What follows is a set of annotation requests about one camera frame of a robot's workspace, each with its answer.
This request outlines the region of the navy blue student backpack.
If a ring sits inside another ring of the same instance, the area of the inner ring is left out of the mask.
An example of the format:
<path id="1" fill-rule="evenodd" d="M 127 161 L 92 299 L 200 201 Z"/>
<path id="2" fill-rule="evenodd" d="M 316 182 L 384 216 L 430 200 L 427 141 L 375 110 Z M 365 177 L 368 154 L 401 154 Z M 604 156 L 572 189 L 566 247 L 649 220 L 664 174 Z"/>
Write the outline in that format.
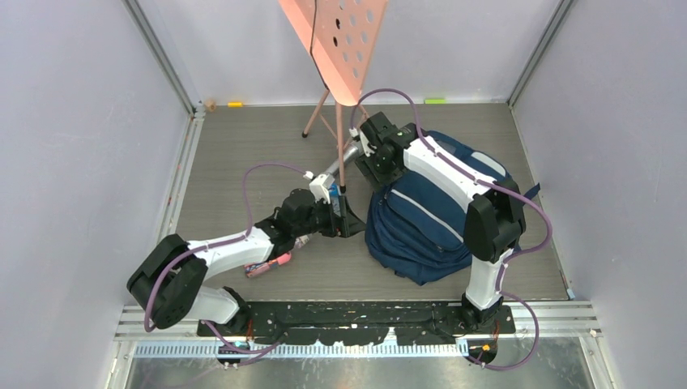
<path id="1" fill-rule="evenodd" d="M 493 158 L 443 133 L 430 130 L 427 136 L 469 167 L 493 177 L 500 187 L 486 194 L 506 208 L 487 214 L 504 231 L 501 236 L 486 237 L 485 241 L 494 245 L 494 256 L 489 261 L 506 260 L 518 252 L 515 234 L 524 233 L 527 227 L 523 201 L 532 199 L 540 188 L 534 186 L 517 199 L 518 184 Z M 485 203 L 463 210 L 429 179 L 413 172 L 388 184 L 376 179 L 371 184 L 365 242 L 383 267 L 423 285 L 472 264 L 471 250 L 477 246 L 477 235 L 467 228 L 480 226 L 476 217 L 486 212 Z"/>

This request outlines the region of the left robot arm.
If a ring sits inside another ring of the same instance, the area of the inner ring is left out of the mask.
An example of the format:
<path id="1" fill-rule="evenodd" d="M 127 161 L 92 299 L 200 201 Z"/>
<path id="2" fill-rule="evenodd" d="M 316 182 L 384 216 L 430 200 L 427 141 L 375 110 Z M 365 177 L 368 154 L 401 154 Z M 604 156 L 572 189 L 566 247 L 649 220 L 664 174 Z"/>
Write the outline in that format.
<path id="1" fill-rule="evenodd" d="M 236 292 L 212 289 L 210 278 L 236 267 L 262 264 L 292 251 L 297 239 L 313 234 L 348 238 L 365 230 L 365 222 L 348 199 L 316 199 L 306 189 L 293 190 L 265 219 L 247 230 L 205 241 L 187 241 L 173 233 L 147 255 L 126 283 L 144 310 L 146 331 L 170 328 L 192 318 L 218 324 L 231 336 L 249 322 Z"/>

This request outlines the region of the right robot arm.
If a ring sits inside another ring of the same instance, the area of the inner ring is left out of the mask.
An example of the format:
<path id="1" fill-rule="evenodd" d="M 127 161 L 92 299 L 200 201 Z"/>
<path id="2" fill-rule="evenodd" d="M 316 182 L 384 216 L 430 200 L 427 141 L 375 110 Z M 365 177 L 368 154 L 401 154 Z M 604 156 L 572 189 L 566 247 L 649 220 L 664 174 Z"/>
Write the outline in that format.
<path id="1" fill-rule="evenodd" d="M 490 156 L 435 130 L 393 125 L 376 113 L 351 136 L 373 187 L 365 243 L 383 267 L 416 284 L 469 268 L 463 324 L 483 332 L 503 298 L 501 265 L 526 230 L 523 197 Z"/>

